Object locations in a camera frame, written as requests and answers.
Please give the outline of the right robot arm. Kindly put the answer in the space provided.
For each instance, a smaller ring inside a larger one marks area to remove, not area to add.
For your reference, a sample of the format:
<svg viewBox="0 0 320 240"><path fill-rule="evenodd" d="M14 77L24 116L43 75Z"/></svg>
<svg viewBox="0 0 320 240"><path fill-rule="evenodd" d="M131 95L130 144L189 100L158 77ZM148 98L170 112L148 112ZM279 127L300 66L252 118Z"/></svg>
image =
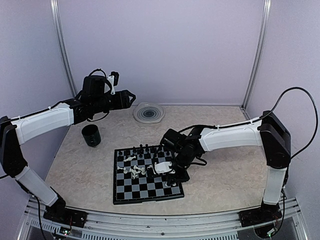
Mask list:
<svg viewBox="0 0 320 240"><path fill-rule="evenodd" d="M262 206L255 216L260 222L268 221L276 212L291 163L291 134L279 118L267 110L250 120L226 125L196 124L187 130L189 133L170 128L160 140L160 145L173 153L172 163L160 168L167 175L168 185L188 182L189 168L205 154L259 150L267 173Z"/></svg>

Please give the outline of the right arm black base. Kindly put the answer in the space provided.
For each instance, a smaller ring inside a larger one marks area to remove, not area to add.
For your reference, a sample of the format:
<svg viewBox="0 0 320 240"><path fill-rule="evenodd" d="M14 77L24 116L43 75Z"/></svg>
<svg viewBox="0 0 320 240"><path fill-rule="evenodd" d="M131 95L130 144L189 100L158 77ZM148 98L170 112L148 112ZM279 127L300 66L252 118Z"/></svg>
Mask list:
<svg viewBox="0 0 320 240"><path fill-rule="evenodd" d="M240 224L243 228L269 221L275 221L283 217L279 203L276 205L270 205L265 204L264 202L262 202L259 207L249 210L242 210L238 213L238 215Z"/></svg>

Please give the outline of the black white chess board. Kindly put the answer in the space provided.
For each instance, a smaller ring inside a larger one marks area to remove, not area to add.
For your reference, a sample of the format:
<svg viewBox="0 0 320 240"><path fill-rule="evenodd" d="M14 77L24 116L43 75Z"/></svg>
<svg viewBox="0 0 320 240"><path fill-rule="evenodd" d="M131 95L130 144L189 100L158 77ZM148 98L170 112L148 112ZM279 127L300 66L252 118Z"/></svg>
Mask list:
<svg viewBox="0 0 320 240"><path fill-rule="evenodd" d="M133 156L136 159L124 162ZM180 183L167 186L166 175L154 175L152 170L152 164L172 160L171 152L158 145L115 149L113 204L140 204L183 198L185 194ZM117 167L122 167L123 170L117 170Z"/></svg>

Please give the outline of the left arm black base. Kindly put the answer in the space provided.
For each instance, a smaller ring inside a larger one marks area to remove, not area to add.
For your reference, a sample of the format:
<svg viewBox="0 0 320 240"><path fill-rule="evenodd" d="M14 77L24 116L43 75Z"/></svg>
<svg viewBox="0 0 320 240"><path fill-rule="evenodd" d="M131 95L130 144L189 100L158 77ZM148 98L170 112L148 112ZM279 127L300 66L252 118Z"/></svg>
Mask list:
<svg viewBox="0 0 320 240"><path fill-rule="evenodd" d="M63 199L58 199L52 206L46 206L44 219L71 227L84 228L88 213L66 207Z"/></svg>

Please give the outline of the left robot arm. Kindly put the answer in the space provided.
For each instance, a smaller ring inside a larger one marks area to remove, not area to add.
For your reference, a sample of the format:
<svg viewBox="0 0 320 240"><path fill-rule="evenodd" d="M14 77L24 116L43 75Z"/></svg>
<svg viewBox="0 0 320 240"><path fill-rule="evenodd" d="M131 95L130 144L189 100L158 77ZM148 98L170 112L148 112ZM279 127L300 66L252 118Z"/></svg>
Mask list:
<svg viewBox="0 0 320 240"><path fill-rule="evenodd" d="M64 201L47 185L43 177L31 168L24 156L23 146L29 142L52 136L54 132L89 121L99 113L128 109L136 100L129 90L108 91L85 98L82 92L74 98L62 100L51 107L25 116L0 119L0 164L5 175L11 177L28 192L50 208L50 214L63 223L70 218Z"/></svg>

